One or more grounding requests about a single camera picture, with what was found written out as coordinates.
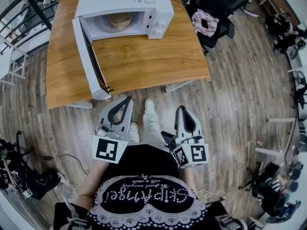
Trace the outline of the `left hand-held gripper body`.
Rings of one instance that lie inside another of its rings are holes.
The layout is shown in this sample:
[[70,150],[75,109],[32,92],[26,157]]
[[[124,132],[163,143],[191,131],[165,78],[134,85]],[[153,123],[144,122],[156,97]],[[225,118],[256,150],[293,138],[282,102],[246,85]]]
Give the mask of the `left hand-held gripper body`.
[[92,157],[95,160],[118,164],[128,143],[130,134],[110,126],[98,124],[92,136]]

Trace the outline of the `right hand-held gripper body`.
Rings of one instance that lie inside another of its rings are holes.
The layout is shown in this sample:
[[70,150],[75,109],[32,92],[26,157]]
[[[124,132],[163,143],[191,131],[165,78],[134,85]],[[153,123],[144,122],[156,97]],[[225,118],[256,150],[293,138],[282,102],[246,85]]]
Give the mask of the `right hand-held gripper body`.
[[175,144],[172,152],[180,169],[209,163],[209,146],[203,135],[176,138]]

